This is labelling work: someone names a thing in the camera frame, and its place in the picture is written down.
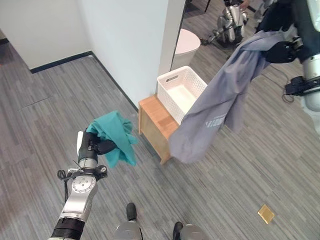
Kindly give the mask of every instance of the gray t-shirt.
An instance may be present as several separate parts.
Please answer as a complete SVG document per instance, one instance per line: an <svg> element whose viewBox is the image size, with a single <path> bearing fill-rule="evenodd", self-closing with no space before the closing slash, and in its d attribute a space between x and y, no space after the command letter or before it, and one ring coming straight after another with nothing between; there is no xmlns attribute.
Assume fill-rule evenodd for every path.
<svg viewBox="0 0 320 240"><path fill-rule="evenodd" d="M281 32L260 31L237 47L170 136L171 156L183 163L200 161L224 123L241 129L249 84L269 65L261 51L281 41Z"/></svg>

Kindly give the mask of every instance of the white wall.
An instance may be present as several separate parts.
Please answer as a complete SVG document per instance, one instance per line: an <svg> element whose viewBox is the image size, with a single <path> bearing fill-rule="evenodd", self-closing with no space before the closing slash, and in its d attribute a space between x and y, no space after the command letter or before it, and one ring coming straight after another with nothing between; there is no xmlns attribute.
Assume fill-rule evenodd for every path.
<svg viewBox="0 0 320 240"><path fill-rule="evenodd" d="M90 50L77 0L0 0L0 29L30 69Z"/></svg>
<svg viewBox="0 0 320 240"><path fill-rule="evenodd" d="M158 75L167 73L176 50L186 0L169 0L166 12Z"/></svg>
<svg viewBox="0 0 320 240"><path fill-rule="evenodd" d="M155 93L159 67L170 55L167 52L161 59L168 0L81 0L80 3L93 52L138 105L140 100ZM170 62L166 62L167 71L173 46L169 46L172 53Z"/></svg>
<svg viewBox="0 0 320 240"><path fill-rule="evenodd" d="M0 29L0 39L5 39L5 38L6 38L6 36L4 35L4 33Z"/></svg>

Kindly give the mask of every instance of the plastic basket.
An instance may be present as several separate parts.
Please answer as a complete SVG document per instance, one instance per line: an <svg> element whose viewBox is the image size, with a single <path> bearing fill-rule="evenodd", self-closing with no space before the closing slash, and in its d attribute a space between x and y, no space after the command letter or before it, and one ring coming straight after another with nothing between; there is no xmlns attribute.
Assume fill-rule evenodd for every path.
<svg viewBox="0 0 320 240"><path fill-rule="evenodd" d="M167 72L157 82L157 97L178 124L207 87L189 66Z"/></svg>

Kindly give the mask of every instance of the wooden cabinet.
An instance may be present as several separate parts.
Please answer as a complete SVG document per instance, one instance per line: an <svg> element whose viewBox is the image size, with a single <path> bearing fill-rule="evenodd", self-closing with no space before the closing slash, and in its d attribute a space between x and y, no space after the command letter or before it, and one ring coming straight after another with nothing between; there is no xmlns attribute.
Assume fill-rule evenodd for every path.
<svg viewBox="0 0 320 240"><path fill-rule="evenodd" d="M170 158L168 139L179 127L156 95L139 102L139 134L143 134L165 164Z"/></svg>

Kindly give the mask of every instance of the teal cloth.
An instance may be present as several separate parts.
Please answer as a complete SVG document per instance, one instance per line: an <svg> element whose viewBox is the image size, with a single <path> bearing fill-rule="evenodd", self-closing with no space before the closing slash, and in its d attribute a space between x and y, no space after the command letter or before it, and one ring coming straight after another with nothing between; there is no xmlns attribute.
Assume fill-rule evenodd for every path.
<svg viewBox="0 0 320 240"><path fill-rule="evenodd" d="M86 131L97 134L102 141L112 140L116 144L117 147L105 155L110 168L116 166L119 160L136 165L135 152L131 144L138 143L138 140L131 135L131 121L123 118L118 111L96 118Z"/></svg>

